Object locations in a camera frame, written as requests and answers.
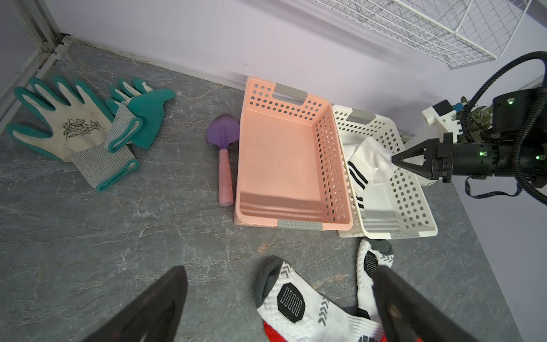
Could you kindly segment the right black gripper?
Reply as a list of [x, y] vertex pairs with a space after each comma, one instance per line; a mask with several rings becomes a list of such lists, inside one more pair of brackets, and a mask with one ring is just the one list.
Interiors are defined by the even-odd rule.
[[[392, 163], [423, 178], [448, 183], [452, 179], [453, 148], [453, 133], [445, 133], [442, 139], [430, 138], [393, 155]], [[406, 162], [418, 156], [423, 157], [424, 165]]]

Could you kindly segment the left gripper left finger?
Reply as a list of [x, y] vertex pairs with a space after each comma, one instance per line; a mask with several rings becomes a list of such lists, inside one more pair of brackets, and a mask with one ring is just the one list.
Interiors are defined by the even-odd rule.
[[86, 341], [173, 341], [187, 297], [183, 266], [174, 266]]

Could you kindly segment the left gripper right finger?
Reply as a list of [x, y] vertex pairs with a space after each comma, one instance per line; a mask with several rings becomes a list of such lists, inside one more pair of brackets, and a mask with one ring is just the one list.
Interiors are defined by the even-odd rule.
[[386, 266], [373, 274], [373, 293], [384, 341], [476, 341]]

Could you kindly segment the white black striped sock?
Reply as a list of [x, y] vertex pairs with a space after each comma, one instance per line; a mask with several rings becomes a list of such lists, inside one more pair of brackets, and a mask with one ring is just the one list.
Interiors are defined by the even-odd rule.
[[362, 194], [366, 186], [386, 184], [393, 176], [396, 166], [392, 163], [392, 154], [373, 137], [367, 137], [360, 145], [344, 145], [343, 151], [348, 157], [347, 165], [353, 194], [358, 208], [362, 210]]

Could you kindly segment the white sock grey toe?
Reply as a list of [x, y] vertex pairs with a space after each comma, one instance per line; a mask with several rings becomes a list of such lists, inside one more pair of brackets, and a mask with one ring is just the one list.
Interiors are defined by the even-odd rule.
[[379, 266], [393, 265], [393, 247], [387, 240], [361, 239], [356, 259], [358, 311], [366, 318], [381, 322], [373, 293], [373, 275]]

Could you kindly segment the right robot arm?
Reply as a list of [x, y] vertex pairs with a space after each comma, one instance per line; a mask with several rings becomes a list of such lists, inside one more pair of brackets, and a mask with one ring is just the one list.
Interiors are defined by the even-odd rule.
[[465, 105], [460, 123], [466, 141], [452, 133], [428, 139], [393, 155], [393, 164], [429, 180], [449, 182], [452, 176], [467, 179], [508, 177], [522, 192], [542, 204], [546, 195], [546, 83], [537, 88], [499, 95], [493, 100], [492, 127], [476, 141], [470, 131], [470, 113], [487, 89], [511, 69], [532, 60], [546, 62], [544, 51], [522, 55], [498, 70]]

